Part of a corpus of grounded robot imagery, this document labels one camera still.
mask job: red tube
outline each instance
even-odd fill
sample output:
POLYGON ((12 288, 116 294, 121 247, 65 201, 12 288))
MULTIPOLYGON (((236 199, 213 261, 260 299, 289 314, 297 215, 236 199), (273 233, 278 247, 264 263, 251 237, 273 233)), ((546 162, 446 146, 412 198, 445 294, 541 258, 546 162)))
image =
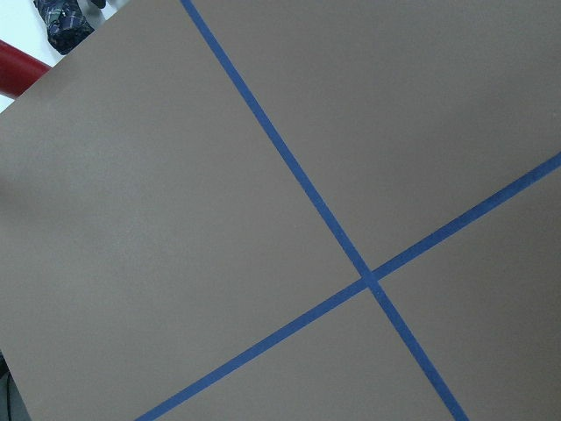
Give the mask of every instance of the red tube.
POLYGON ((49 69, 44 62, 0 40, 0 94, 17 98, 49 69))

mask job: blue painter's tape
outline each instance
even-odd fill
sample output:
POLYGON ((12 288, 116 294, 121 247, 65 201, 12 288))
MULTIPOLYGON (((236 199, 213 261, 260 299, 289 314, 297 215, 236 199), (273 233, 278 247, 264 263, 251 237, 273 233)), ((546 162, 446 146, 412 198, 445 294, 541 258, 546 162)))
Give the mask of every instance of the blue painter's tape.
POLYGON ((366 284, 454 419, 456 421, 469 421, 469 418, 460 406, 458 400, 454 397, 444 379, 438 373, 437 368, 432 361, 430 361, 429 356, 424 352, 421 344, 419 344, 413 332, 405 323, 405 320, 403 320, 400 313, 394 307, 394 304, 386 295, 384 289, 373 277, 366 280, 366 284))
POLYGON ((541 166, 530 171, 517 181, 509 184, 505 189, 489 197, 487 200, 473 207, 468 212, 454 219, 449 224, 441 227, 431 235, 422 239, 409 249, 398 254, 392 260, 389 260, 388 262, 384 263, 382 266, 376 268, 371 272, 365 261, 360 256, 356 247, 352 244, 351 240, 344 232, 342 226, 338 223, 335 216, 332 214, 327 204, 324 202, 324 200, 319 195, 319 192, 312 184, 311 180, 304 173, 302 167, 300 166, 296 158, 292 155, 287 145, 282 140, 280 134, 274 128, 268 116, 257 102, 255 96, 249 90, 238 71, 234 68, 225 51, 218 44, 209 27, 202 20, 202 17, 198 13, 198 10, 190 0, 180 1, 195 23, 196 27, 200 31, 201 35, 208 43, 210 49, 217 57, 228 76, 231 78, 240 95, 244 98, 255 118, 259 121, 259 124, 266 132, 269 139, 272 141, 282 159, 286 162, 286 164, 292 171, 296 180, 301 184, 310 201, 314 204, 317 211, 323 218, 325 224, 330 228, 339 245, 343 248, 344 252, 349 257, 352 264, 358 270, 362 278, 354 282, 349 287, 336 293, 325 302, 320 303, 319 305, 314 307, 314 309, 307 311, 302 316, 295 319, 293 322, 283 326, 277 332, 261 340, 256 345, 242 352, 240 355, 223 364, 221 367, 204 376, 202 379, 191 384, 176 395, 170 397, 165 402, 148 411, 143 416, 137 418, 136 421, 153 421, 158 417, 161 417, 179 404, 187 401, 190 397, 196 395, 197 393, 206 389, 220 379, 223 379, 232 371, 243 366, 250 360, 253 360, 257 356, 261 355, 271 347, 277 345, 279 342, 288 338, 295 332, 298 332, 304 326, 323 316, 326 312, 337 307, 339 304, 345 302, 352 296, 355 296, 366 287, 368 287, 372 291, 374 297, 380 304, 381 308, 385 311, 395 330, 399 333, 409 351, 413 354, 417 363, 421 366, 423 372, 428 377, 436 392, 440 395, 441 399, 443 400, 444 404, 446 405, 454 419, 456 419, 457 421, 467 420, 468 418, 460 407, 458 401, 454 398, 453 394, 446 386, 444 379, 440 376, 434 365, 430 362, 428 356, 423 351, 418 341, 415 339, 413 333, 409 330, 407 324, 400 316, 391 300, 387 297, 385 291, 379 284, 379 280, 393 273, 401 266, 412 261, 414 258, 431 249, 441 241, 444 241, 455 232, 458 232, 462 228, 468 226, 474 220, 482 217, 492 209, 506 202, 512 196, 516 195, 523 189, 526 189, 529 185, 533 184, 554 169, 561 166, 561 153, 546 161, 541 166))
POLYGON ((353 296, 356 296, 359 292, 363 291, 365 288, 366 285, 362 279, 355 281, 345 289, 342 289, 341 291, 337 292, 333 296, 329 297, 324 302, 318 304, 313 309, 306 311, 298 318, 295 318, 292 322, 288 323, 287 325, 284 325, 275 333, 262 339, 260 342, 258 342, 251 348, 247 349, 246 351, 243 351, 237 357, 232 358, 231 360, 229 360, 228 362, 226 362, 216 370, 208 373, 200 380, 186 387, 181 392, 171 396, 169 399, 160 403, 152 410, 149 410, 146 414, 136 418, 135 421, 153 421, 161 417, 162 415, 169 412, 176 406, 184 403, 185 401, 187 401, 197 393, 205 390, 208 386, 223 379, 226 375, 229 375, 232 371, 240 368, 241 366, 253 360, 254 358, 259 357, 266 350, 272 348, 282 340, 300 331, 303 327, 309 325, 314 320, 319 319, 328 311, 331 311, 334 308, 336 308, 339 304, 344 303, 345 301, 352 298, 353 296))
POLYGON ((559 167, 561 167, 561 153, 549 158, 546 162, 532 169, 518 180, 511 182, 507 187, 499 190, 483 202, 473 206, 467 212, 453 219, 451 222, 434 231, 421 241, 415 243, 407 250, 399 253, 393 257, 393 259, 376 268, 373 271, 374 278, 380 280, 391 274, 398 268, 401 268, 403 265, 412 261, 414 258, 423 254, 427 250, 430 250, 438 243, 448 239, 451 235, 465 228, 476 219, 483 217, 497 206, 505 203, 508 199, 517 195, 535 182, 541 180, 559 167))
POLYGON ((314 204, 317 211, 325 221, 325 224, 329 227, 335 238, 337 239, 339 245, 343 248, 346 255, 351 260, 354 267, 357 269, 361 276, 365 276, 370 273, 370 269, 366 265, 365 261, 360 256, 359 252, 352 244, 351 240, 347 236, 347 234, 343 231, 343 228, 336 220, 335 216, 331 212, 331 210, 325 204, 325 201, 320 196, 319 192, 316 190, 314 185, 312 184, 311 180, 308 178, 304 170, 302 169, 300 163, 296 160, 295 156, 290 152, 288 149, 287 144, 284 142, 280 134, 274 128, 273 123, 263 111, 261 105, 259 105, 257 99, 250 91, 248 86, 245 84, 244 80, 242 79, 239 72, 234 68, 230 58, 226 54, 226 52, 222 49, 220 44, 218 43, 217 39, 213 35, 210 28, 202 19, 201 15, 199 14, 196 7, 190 0, 180 0, 183 4, 183 7, 195 23, 195 26, 201 33, 204 40, 209 45, 210 49, 217 57, 218 61, 224 68, 226 74, 230 77, 233 84, 238 89, 239 94, 244 98, 245 103, 252 111, 253 115, 265 131, 266 135, 269 137, 271 142, 273 143, 274 147, 279 152, 282 159, 292 171, 292 174, 296 178, 296 180, 300 183, 306 195, 308 195, 309 200, 314 204))
MULTIPOLYGON (((283 326, 277 332, 269 335, 267 338, 261 340, 256 345, 242 352, 240 355, 226 362, 221 367, 212 371, 208 375, 205 375, 202 379, 186 387, 184 390, 180 391, 179 393, 173 395, 172 397, 167 399, 165 402, 159 404, 152 410, 149 410, 146 414, 137 418, 135 421, 153 421, 163 416, 173 408, 184 403, 185 401, 187 401, 197 393, 205 390, 207 387, 211 386, 215 382, 218 382, 226 375, 229 375, 234 370, 240 368, 245 363, 258 357, 259 355, 261 355, 268 349, 272 348, 282 340, 300 331, 303 327, 309 325, 314 320, 317 320, 328 311, 336 308, 338 305, 344 303, 345 301, 357 295, 359 292, 361 292, 366 288, 370 288, 370 290, 373 292, 374 297, 380 303, 382 309, 386 312, 387 317, 392 322, 392 325, 394 325, 396 331, 400 334, 401 338, 408 346, 409 351, 414 355, 414 358, 417 360, 418 364, 421 366, 423 372, 425 373, 425 375, 427 375, 429 381, 431 382, 431 384, 433 384, 438 394, 441 396, 441 398, 443 395, 447 396, 448 393, 450 393, 450 391, 446 387, 444 381, 442 381, 441 383, 437 380, 437 378, 434 377, 434 374, 438 375, 438 372, 436 370, 433 371, 430 369, 429 364, 431 366, 432 364, 430 363, 426 354, 419 346, 418 342, 416 341, 412 332, 405 324, 402 317, 399 315, 399 313, 397 312, 397 310, 395 309, 395 307, 387 297, 385 291, 380 287, 378 281, 392 274, 398 268, 401 268, 403 265, 405 265, 409 261, 412 261, 420 254, 429 250, 430 248, 437 245, 441 241, 444 241, 445 239, 449 238, 451 235, 458 232, 462 228, 468 226, 471 222, 483 217, 489 211, 493 210, 494 208, 501 205, 502 203, 505 203, 508 199, 520 193, 521 191, 523 191, 533 183, 541 180, 546 175, 558 169, 559 167, 561 167, 561 153, 558 153, 557 155, 553 156, 552 158, 550 158, 540 166, 532 169, 526 175, 523 175, 515 182, 510 183, 504 189, 498 191, 494 195, 485 199, 483 202, 471 208, 468 212, 453 219, 449 224, 444 225, 443 227, 439 228, 438 230, 428 235, 421 241, 415 243, 413 246, 411 246, 404 252, 399 253, 398 255, 393 257, 393 259, 377 267, 372 271, 372 275, 371 277, 369 277, 370 279, 368 279, 366 282, 363 281, 362 279, 355 281, 353 284, 339 291, 338 293, 328 298, 323 303, 318 304, 312 310, 307 311, 303 315, 299 316, 293 322, 283 326)), ((456 409, 454 408, 454 405, 451 405, 450 400, 447 399, 446 401, 444 401, 444 404, 451 411, 455 419, 457 420, 466 419, 466 418, 461 418, 461 414, 456 413, 456 409)))

